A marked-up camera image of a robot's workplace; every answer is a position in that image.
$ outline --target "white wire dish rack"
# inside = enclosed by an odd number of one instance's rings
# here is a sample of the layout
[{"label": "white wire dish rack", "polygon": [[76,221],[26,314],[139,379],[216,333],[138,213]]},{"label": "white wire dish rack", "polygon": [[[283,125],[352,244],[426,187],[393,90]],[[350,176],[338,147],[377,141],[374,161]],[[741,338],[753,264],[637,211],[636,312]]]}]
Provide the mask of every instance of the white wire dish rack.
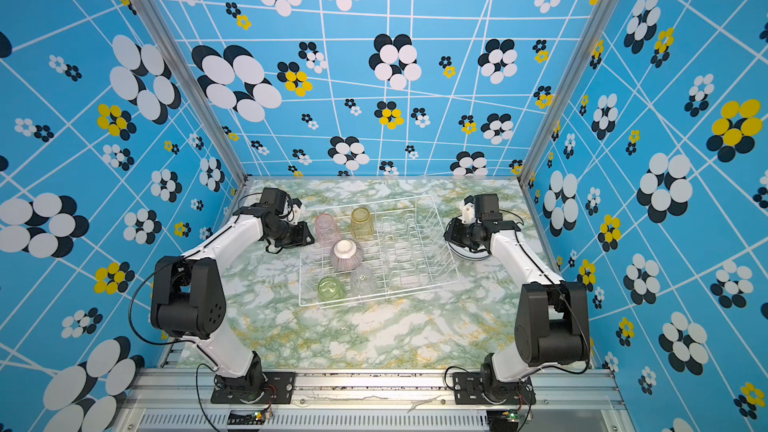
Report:
[{"label": "white wire dish rack", "polygon": [[[368,239],[354,238],[350,231],[352,210],[358,207],[367,208],[373,218],[374,234]],[[335,270],[329,259],[331,246],[315,244],[302,247],[299,269],[301,306],[335,307],[401,297],[427,292],[460,279],[453,255],[442,237],[445,226],[435,199],[430,195],[312,208],[308,213],[306,220],[312,228],[318,215],[331,214],[341,228],[342,237],[354,238],[362,246],[362,265],[373,271],[376,293],[359,297],[348,295],[323,302],[317,292],[321,279],[335,277],[349,293],[355,271]]]}]

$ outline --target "blue wall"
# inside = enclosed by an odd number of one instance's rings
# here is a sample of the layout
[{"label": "blue wall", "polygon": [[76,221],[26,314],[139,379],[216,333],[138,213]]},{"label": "blue wall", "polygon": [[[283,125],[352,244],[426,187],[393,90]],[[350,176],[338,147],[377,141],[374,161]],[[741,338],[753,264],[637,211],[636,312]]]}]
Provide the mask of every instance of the blue wall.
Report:
[{"label": "blue wall", "polygon": [[621,0],[530,185],[643,432],[768,430],[766,4]]},{"label": "blue wall", "polygon": [[[157,0],[246,170],[264,176],[510,176],[596,3]],[[227,47],[255,58],[250,77],[202,63]],[[248,96],[265,74],[275,89]]]},{"label": "blue wall", "polygon": [[[208,188],[200,162],[219,154],[129,0],[0,0],[0,17],[0,430],[101,430],[93,411],[160,352],[130,332],[130,296],[215,229],[236,185],[224,171]],[[150,293],[134,323],[157,341]]]}]

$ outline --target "marble pattern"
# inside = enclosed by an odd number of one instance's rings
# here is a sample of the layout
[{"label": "marble pattern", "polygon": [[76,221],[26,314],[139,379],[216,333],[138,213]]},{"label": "marble pattern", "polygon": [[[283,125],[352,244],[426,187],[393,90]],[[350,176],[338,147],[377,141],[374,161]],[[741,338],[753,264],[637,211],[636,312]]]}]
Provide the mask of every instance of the marble pattern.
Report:
[{"label": "marble pattern", "polygon": [[[431,194],[443,223],[469,195],[496,193],[524,219],[523,234],[541,251],[522,191],[511,180],[258,179],[251,191],[278,187],[308,209]],[[305,218],[311,225],[312,213]],[[514,342],[519,288],[496,258],[456,259],[462,280],[433,292],[337,308],[299,306],[300,250],[273,255],[257,242],[222,273],[227,317],[264,368],[476,368],[488,352]],[[203,356],[187,345],[178,367]]]}]

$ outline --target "slotted metal panel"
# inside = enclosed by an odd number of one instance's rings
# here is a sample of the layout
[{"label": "slotted metal panel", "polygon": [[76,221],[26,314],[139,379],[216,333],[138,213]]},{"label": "slotted metal panel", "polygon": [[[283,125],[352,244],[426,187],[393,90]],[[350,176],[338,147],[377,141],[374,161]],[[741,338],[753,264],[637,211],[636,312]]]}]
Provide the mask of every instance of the slotted metal panel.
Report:
[{"label": "slotted metal panel", "polygon": [[[278,411],[264,425],[228,427],[225,414],[208,417],[223,430],[488,430],[485,411],[481,410],[286,410]],[[200,412],[179,414],[176,410],[156,409],[148,410],[141,418],[138,430],[192,432],[210,430],[210,426]]]}]

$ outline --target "black mounting plate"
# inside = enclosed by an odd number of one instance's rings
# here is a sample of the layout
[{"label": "black mounting plate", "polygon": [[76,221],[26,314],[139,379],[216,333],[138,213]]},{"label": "black mounting plate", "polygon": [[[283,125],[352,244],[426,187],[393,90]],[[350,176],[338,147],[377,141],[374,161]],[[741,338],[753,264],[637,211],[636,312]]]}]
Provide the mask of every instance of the black mounting plate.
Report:
[{"label": "black mounting plate", "polygon": [[[290,404],[293,397],[293,385],[296,381],[296,372],[264,372],[266,376],[267,385],[273,385],[277,390],[277,397],[272,399],[273,404]],[[266,392],[254,402],[254,404],[268,404],[270,402],[270,391],[267,388]],[[254,395],[249,391],[244,390],[232,390],[227,388],[214,389],[214,393],[210,396],[210,402],[212,404],[238,404],[243,405],[245,402],[251,402],[254,399]]]},{"label": "black mounting plate", "polygon": [[511,393],[503,404],[492,404],[483,397],[483,385],[477,374],[456,372],[453,374],[453,384],[453,398],[456,405],[513,405],[517,407],[521,403],[520,395],[522,395],[524,404],[536,404],[536,394],[533,392],[530,378],[510,384]]}]

